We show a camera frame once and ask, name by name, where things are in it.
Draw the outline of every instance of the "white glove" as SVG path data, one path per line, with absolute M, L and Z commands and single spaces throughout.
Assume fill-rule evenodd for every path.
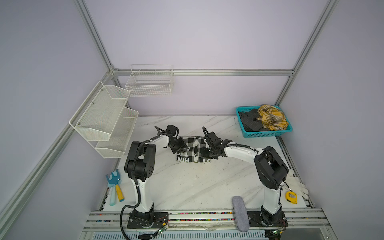
M 305 185 L 300 182 L 298 177 L 293 176 L 294 174 L 295 172 L 290 169 L 285 182 L 289 185 L 292 192 L 302 196 L 305 199 L 308 199 L 308 190 L 305 188 Z M 286 184 L 284 184 L 283 189 L 289 190 Z

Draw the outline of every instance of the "teal basket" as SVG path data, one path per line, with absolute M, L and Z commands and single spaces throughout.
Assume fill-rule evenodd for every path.
M 236 115 L 237 115 L 237 119 L 239 120 L 239 123 L 240 123 L 240 128 L 241 128 L 241 132 L 243 133 L 243 137 L 277 137 L 277 136 L 282 135 L 285 132 L 291 132 L 292 131 L 292 127 L 291 127 L 291 124 L 289 123 L 288 119 L 287 119 L 287 122 L 288 122 L 287 130 L 263 131 L 263 132 L 247 132 L 247 131 L 245 131 L 243 123 L 240 120 L 239 112 L 246 113 L 246 112 L 249 112 L 252 109 L 258 109 L 259 107 L 261 107 L 261 106 L 238 107 L 238 108 L 236 108 Z

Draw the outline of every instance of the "yellow tape measure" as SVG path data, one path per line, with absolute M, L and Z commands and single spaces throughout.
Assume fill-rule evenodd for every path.
M 289 188 L 289 191 L 287 191 L 285 193 L 285 199 L 290 202 L 290 203 L 293 203 L 293 204 L 297 204 L 297 194 L 292 192 L 292 190 L 290 189 L 290 187 L 288 186 L 287 184 L 287 187 Z

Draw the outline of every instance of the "table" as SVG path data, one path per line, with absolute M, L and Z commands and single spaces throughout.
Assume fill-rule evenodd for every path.
M 154 137 L 157 134 L 154 126 L 166 129 L 168 124 L 180 129 L 179 136 L 203 136 L 202 127 L 205 126 L 223 140 L 230 139 L 255 148 L 271 146 L 287 164 L 275 137 L 244 138 L 236 116 L 138 117 L 127 151 L 118 165 L 125 200 L 119 202 L 116 197 L 116 204 L 110 206 L 108 193 L 104 211 L 120 211 L 126 204 L 135 204 L 135 188 L 124 172 L 131 143 Z M 147 181 L 155 210 L 232 209 L 232 197 L 236 195 L 243 197 L 246 208 L 253 209 L 260 208 L 264 199 L 264 186 L 254 165 L 230 157 L 219 157 L 209 163 L 177 162 L 169 147 L 156 148 L 155 170 Z M 306 208 L 301 196 L 298 196 L 297 205 L 287 202 L 285 192 L 281 193 L 283 208 Z

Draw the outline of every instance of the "yellow plaid shirt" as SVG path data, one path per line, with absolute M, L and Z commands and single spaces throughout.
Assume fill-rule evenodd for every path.
M 264 128 L 268 128 L 271 131 L 286 130 L 288 122 L 284 113 L 271 105 L 262 105 L 259 109 L 258 120 L 261 120 Z

